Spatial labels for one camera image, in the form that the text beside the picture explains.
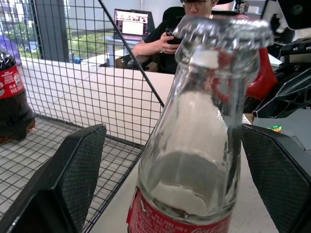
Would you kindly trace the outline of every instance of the monitor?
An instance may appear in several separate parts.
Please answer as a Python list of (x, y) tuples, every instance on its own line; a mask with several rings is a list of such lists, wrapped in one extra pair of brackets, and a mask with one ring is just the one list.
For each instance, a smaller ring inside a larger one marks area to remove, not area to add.
[(155, 27), (155, 21), (154, 21), (154, 18), (152, 16), (152, 12), (151, 11), (141, 11), (141, 10), (134, 10), (132, 9), (131, 10), (132, 12), (135, 12), (135, 13), (142, 13), (142, 14), (147, 14), (148, 15), (148, 32), (149, 33), (152, 33), (152, 31), (156, 28)]
[(115, 9), (115, 23), (122, 34), (147, 36), (148, 14)]

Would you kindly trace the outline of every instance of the laptop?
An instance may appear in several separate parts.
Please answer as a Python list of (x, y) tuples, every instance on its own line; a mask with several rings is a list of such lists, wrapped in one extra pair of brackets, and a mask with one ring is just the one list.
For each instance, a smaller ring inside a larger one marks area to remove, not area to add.
[[(145, 39), (149, 34), (149, 21), (150, 16), (147, 12), (115, 9), (115, 24), (126, 40)], [(114, 38), (120, 39), (117, 32), (114, 33)]]
[(131, 11), (134, 13), (141, 13), (141, 14), (147, 14), (148, 15), (148, 33), (149, 34), (152, 33), (156, 29), (154, 18), (152, 16), (151, 11), (142, 11), (142, 10), (135, 10), (135, 9), (131, 9)]

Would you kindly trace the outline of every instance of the smartphone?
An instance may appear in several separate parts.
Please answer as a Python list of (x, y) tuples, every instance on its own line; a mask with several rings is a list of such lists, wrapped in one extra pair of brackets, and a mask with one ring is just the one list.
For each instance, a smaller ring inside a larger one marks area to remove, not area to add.
[[(166, 32), (167, 36), (173, 36), (173, 29), (166, 28), (165, 32)], [(178, 39), (178, 38), (174, 37), (173, 40), (169, 40), (167, 43), (170, 45), (179, 45), (181, 43), (181, 41), (182, 41), (182, 39)]]

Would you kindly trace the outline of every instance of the black shirt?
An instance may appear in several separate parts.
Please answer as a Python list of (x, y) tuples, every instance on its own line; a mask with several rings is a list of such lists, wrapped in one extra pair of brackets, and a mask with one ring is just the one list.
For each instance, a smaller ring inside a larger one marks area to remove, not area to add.
[[(151, 43), (157, 41), (161, 38), (162, 34), (165, 32), (166, 28), (175, 29), (176, 26), (181, 21), (182, 17), (171, 18), (163, 21), (150, 35), (144, 39), (145, 43)], [(175, 61), (174, 54), (161, 53), (159, 59), (159, 72), (175, 74), (177, 69), (177, 62)]]

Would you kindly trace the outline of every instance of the hand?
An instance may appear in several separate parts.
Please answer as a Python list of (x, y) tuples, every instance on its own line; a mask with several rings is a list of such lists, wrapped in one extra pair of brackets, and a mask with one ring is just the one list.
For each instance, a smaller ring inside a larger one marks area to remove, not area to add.
[(173, 40), (173, 36), (167, 36), (166, 33), (163, 33), (159, 39), (160, 51), (166, 54), (175, 54), (179, 45), (170, 45), (167, 42)]

